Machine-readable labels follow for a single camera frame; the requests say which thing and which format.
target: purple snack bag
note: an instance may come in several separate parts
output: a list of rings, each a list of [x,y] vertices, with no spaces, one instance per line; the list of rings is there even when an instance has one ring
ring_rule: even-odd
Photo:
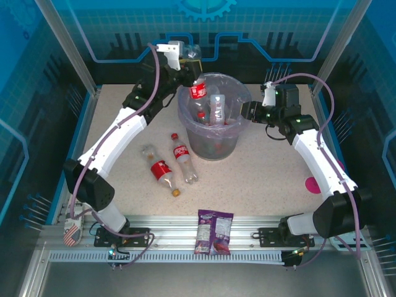
[[[234,215],[213,210],[198,211],[198,232],[195,254],[230,255],[231,223]]]

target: glass panel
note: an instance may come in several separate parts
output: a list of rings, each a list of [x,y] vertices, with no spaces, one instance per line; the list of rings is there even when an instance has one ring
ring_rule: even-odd
[[[202,47],[205,72],[247,83],[316,74],[355,0],[54,2],[97,83],[139,79],[148,42]]]
[[[385,274],[396,253],[396,2],[373,1],[329,78],[334,128],[350,176],[372,192],[371,230]],[[389,275],[393,289],[396,278]]]
[[[0,0],[0,39],[0,292],[17,296],[48,216],[28,195],[53,200],[86,90],[34,1]]]

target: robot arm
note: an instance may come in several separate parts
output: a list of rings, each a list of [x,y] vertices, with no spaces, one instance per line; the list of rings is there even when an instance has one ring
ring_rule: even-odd
[[[144,66],[145,75],[143,75],[143,79],[135,85],[132,92],[127,96],[123,108],[107,131],[77,161],[69,159],[64,164],[67,187],[69,192],[73,193],[77,178],[84,166],[90,161],[88,170],[80,184],[77,198],[88,204],[97,213],[98,217],[115,232],[127,233],[129,222],[115,205],[113,201],[114,188],[105,179],[108,177],[111,167],[131,140],[143,131],[161,111],[163,100],[172,93],[176,93],[180,85],[192,87],[194,81],[202,73],[199,60],[182,59],[183,46],[184,44],[181,41],[170,41],[167,45],[157,45],[157,51],[165,54],[168,64],[160,68],[158,90],[153,101],[141,114],[137,114],[121,124],[124,119],[145,105],[153,92],[155,69],[146,65]],[[93,152],[112,130],[113,132],[102,143],[99,153],[93,158]]]
[[[335,171],[326,160],[317,144],[319,126],[310,115],[301,114],[299,94],[296,85],[267,83],[262,86],[264,101],[244,103],[241,115],[255,123],[278,127],[290,145],[304,158],[314,175],[322,193],[323,204],[311,213],[286,217],[279,225],[284,241],[288,236],[319,234],[323,238],[355,230],[353,212],[348,194]],[[358,189],[356,183],[341,169],[325,142],[321,147],[336,166],[351,189],[358,206],[360,227],[366,224],[368,191]]]

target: speckled countertop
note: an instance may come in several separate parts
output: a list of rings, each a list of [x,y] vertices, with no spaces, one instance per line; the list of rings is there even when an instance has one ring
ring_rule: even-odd
[[[253,98],[260,98],[259,85],[247,85]],[[93,116],[84,152],[113,122],[132,85],[104,85]],[[303,113],[316,119],[309,89],[299,86]],[[291,215],[313,211],[321,204],[320,195],[305,188],[312,176],[300,155],[286,141],[269,139],[264,125],[251,124],[238,141],[235,151],[221,161],[205,161],[192,151],[199,182],[183,182],[171,149],[171,133],[187,143],[185,128],[177,115],[177,100],[163,109],[150,125],[135,137],[118,158],[107,181],[115,188],[115,201],[125,215],[197,215],[198,209],[232,212],[237,216]],[[280,137],[277,129],[270,133]],[[153,144],[176,173],[182,194],[174,198],[158,184],[140,151]]]

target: transparent plastic bucket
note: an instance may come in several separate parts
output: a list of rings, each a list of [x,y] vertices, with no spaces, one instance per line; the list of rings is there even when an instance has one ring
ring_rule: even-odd
[[[207,73],[205,78],[208,98],[213,93],[225,95],[225,122],[227,124],[205,126],[196,122],[196,109],[193,99],[190,98],[189,89],[186,87],[179,92],[179,119],[187,129],[192,150],[198,156],[206,160],[221,160],[233,152],[240,133],[250,123],[240,115],[240,110],[242,103],[251,101],[252,98],[249,90],[233,77],[220,73]]]

